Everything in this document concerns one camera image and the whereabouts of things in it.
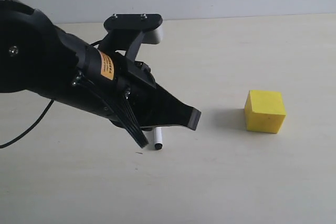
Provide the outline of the black silver Piper robot arm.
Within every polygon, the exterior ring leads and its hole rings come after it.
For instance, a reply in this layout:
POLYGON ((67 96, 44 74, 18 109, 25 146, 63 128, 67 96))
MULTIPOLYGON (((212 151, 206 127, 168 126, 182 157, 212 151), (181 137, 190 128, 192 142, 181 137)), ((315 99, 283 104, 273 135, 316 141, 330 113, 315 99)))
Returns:
POLYGON ((51 102, 108 119, 140 147, 144 132, 196 130, 201 112, 171 95, 136 56, 161 42, 159 14, 113 14, 107 34, 92 44, 67 33, 40 10, 1 0, 1 92, 28 90, 51 102))

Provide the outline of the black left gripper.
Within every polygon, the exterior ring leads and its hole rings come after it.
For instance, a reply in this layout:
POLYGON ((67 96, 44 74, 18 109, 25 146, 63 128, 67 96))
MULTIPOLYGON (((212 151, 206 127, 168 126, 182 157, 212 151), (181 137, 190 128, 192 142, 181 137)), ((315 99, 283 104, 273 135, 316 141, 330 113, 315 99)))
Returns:
POLYGON ((107 55, 64 31, 59 37, 77 57, 77 65, 69 78, 58 77, 54 84, 39 89, 41 96, 109 119, 141 148, 149 143, 141 128, 196 130, 201 111, 158 86, 144 62, 130 61, 121 50, 107 55))

